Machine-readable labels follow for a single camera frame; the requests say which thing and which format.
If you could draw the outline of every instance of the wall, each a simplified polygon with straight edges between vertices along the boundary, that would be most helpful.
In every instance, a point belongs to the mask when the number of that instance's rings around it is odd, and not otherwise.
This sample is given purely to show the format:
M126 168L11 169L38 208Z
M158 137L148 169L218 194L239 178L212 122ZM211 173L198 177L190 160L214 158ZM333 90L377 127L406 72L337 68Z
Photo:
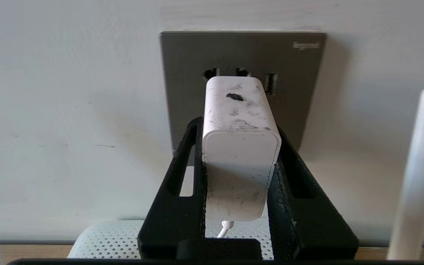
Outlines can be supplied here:
M386 243L424 88L424 1L0 1L0 235L142 218L170 138L162 30L319 30L301 153L364 243Z

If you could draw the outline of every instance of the charger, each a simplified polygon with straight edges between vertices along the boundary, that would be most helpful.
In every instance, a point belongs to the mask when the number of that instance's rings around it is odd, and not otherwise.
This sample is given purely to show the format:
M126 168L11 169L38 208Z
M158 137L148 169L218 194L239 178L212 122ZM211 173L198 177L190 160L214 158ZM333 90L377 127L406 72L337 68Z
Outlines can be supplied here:
M202 135L206 217L259 218L280 148L281 137L261 82L254 77L211 78Z

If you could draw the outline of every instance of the wooden surface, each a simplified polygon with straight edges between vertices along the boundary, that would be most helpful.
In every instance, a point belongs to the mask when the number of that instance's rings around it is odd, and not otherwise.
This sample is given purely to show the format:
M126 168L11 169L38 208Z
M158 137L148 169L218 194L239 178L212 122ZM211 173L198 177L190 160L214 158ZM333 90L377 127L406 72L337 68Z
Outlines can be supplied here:
M71 245L2 245L2 261L19 258L66 258ZM387 248L359 248L356 259L385 259Z

